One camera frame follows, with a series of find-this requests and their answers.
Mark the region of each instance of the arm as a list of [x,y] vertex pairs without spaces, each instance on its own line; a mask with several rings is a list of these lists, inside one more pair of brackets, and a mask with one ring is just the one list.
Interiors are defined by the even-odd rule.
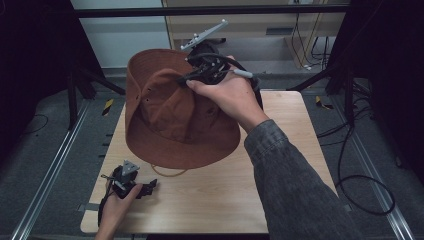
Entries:
[[362,239],[334,192],[272,120],[245,141],[275,239]]
[[262,111],[249,82],[232,73],[218,85],[188,81],[249,134],[246,150],[272,239],[361,239],[333,191]]

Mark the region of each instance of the wrist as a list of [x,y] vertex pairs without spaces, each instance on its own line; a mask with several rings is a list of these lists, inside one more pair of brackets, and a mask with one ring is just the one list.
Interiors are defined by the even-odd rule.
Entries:
[[113,239],[113,237],[115,236],[115,232],[116,232],[116,227],[114,226],[110,226],[107,224],[100,224],[99,230],[97,231],[96,234],[96,240],[109,240],[109,239]]
[[269,120],[269,117],[262,111],[258,111],[256,114],[251,114],[249,116],[243,116],[239,120],[240,126],[249,134],[256,126],[263,123],[264,121]]

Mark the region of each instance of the hat chin strap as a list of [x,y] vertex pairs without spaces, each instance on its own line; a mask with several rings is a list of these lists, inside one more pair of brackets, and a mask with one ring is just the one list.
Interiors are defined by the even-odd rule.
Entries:
[[159,172],[159,171],[156,169],[156,167],[157,167],[156,165],[150,164],[150,166],[152,167],[153,171],[155,171],[155,173],[157,173],[157,174],[159,174],[159,175],[161,175],[161,176],[163,176],[163,177],[177,177],[177,176],[180,176],[180,175],[182,175],[183,173],[187,172],[187,170],[188,170],[188,169],[185,169],[185,170],[182,170],[181,172],[176,173],[176,174],[164,174],[164,173]]

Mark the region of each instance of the metal rail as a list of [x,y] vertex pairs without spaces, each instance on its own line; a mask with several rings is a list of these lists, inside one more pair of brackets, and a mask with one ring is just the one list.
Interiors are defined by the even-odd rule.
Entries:
[[[334,100],[335,109],[337,109],[340,117],[342,118],[342,121],[346,122],[347,121],[346,117],[342,111],[343,109],[342,100],[337,96],[332,97],[332,100]],[[365,171],[365,173],[368,176],[384,183],[380,174],[377,171],[377,168],[375,167],[370,156],[368,155],[368,152],[365,146],[363,145],[359,135],[356,132],[353,132],[351,139],[352,139],[353,147],[356,153],[358,154],[359,162],[362,165],[362,169]],[[389,206],[392,203],[391,203],[390,195],[387,193],[387,191],[385,191],[382,187],[380,187],[379,185],[375,183],[373,183],[371,186],[374,190],[374,194],[377,197],[382,209],[384,210],[389,209]],[[411,229],[409,228],[408,223],[406,222],[405,218],[402,215],[402,212],[400,211],[397,205],[395,206],[393,211],[387,215],[387,220],[389,221],[390,225],[392,226],[393,232],[396,234],[396,237],[399,240],[415,239],[413,233],[411,232]]]
[[50,14],[73,15],[78,18],[110,18],[271,13],[337,13],[356,11],[369,7],[370,6],[368,5],[351,6],[350,4],[296,4],[122,9],[76,9],[73,11],[52,11],[50,12]]
[[47,173],[37,190],[37,193],[32,199],[31,204],[27,208],[18,226],[13,231],[11,239],[25,240],[28,238],[32,227],[34,226],[34,223],[47,200],[50,190],[53,187],[57,176],[59,175],[60,169],[66,160],[66,157],[81,128],[81,125],[84,122],[89,104],[89,100],[83,101],[80,113],[78,114],[80,117],[78,118],[75,127],[68,131],[66,134],[62,144],[59,147],[59,150],[56,153],[56,156],[50,164],[49,170],[47,170]]

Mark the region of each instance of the black device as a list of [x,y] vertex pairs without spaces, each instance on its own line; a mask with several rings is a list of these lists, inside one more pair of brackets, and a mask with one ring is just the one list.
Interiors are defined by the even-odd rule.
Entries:
[[[102,175],[103,178],[108,179],[110,182],[106,190],[106,194],[100,202],[97,223],[100,226],[102,220],[103,207],[106,204],[107,199],[110,195],[115,193],[119,198],[124,199],[135,185],[137,185],[134,180],[137,177],[139,166],[133,164],[128,160],[124,160],[123,165],[119,165],[115,168],[112,173],[112,176],[108,177]],[[152,195],[153,189],[156,187],[157,179],[154,179],[148,184],[143,183],[143,188],[137,194],[136,199],[140,199],[143,196]]]
[[218,49],[206,41],[193,47],[186,60],[193,66],[193,72],[177,79],[181,86],[185,86],[186,80],[198,80],[208,85],[218,84],[230,69],[228,61],[220,57]]

